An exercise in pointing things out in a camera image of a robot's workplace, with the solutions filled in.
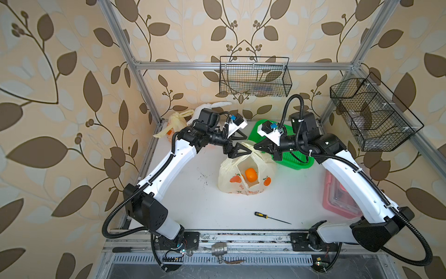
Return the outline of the yellow plastic bag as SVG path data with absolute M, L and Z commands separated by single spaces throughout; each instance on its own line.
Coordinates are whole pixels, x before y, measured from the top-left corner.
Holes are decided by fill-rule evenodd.
M 167 125 L 162 131 L 154 135 L 154 138 L 163 138 L 166 137 L 169 142 L 172 142 L 173 134 L 175 132 L 181 131 L 183 128 L 187 126 L 186 118 L 192 116 L 194 114 L 194 110 L 189 109 L 184 112 L 175 112 L 169 118 Z
M 242 145 L 252 153 L 225 159 L 220 166 L 217 187 L 227 194 L 257 195 L 272 184 L 277 164 L 271 155 L 255 150 L 252 142 Z

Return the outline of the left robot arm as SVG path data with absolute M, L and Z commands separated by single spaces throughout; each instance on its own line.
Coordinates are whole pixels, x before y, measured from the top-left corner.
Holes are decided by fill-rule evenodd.
M 247 120 L 238 113 L 223 114 L 226 122 L 220 127 L 221 114 L 204 108 L 197 119 L 173 134 L 171 150 L 159 165 L 136 185 L 128 184 L 125 187 L 123 202 L 111 211 L 103 223 L 102 235 L 105 238 L 118 239 L 148 231 L 151 234 L 151 243 L 160 238 L 168 251 L 185 253 L 188 248 L 184 237 L 185 229 L 169 217 L 168 209 L 161 203 L 169 186 L 189 161 L 209 144 L 222 147 L 223 153 L 230 159 L 252 152 L 240 143 L 233 145 L 233 141 L 247 138 L 241 131 L 247 126 Z M 110 232 L 108 226 L 121 209 L 125 209 L 140 227 L 120 233 Z

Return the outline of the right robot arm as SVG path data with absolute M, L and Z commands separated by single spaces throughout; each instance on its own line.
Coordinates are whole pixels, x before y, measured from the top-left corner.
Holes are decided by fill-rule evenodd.
M 304 111 L 304 100 L 292 95 L 283 108 L 279 123 L 266 121 L 257 128 L 262 141 L 254 149 L 269 153 L 281 161 L 285 152 L 299 151 L 314 158 L 337 179 L 350 194 L 362 212 L 353 223 L 328 224 L 321 221 L 313 225 L 311 234 L 324 243 L 346 243 L 362 246 L 369 252 L 383 251 L 412 266 L 428 266 L 433 252 L 425 237 L 411 224 L 413 211 L 400 207 L 373 182 L 359 167 L 341 140 L 333 134 L 321 134 L 315 116 Z M 385 247 L 403 228 L 408 228 L 425 251 L 422 260 L 411 260 Z

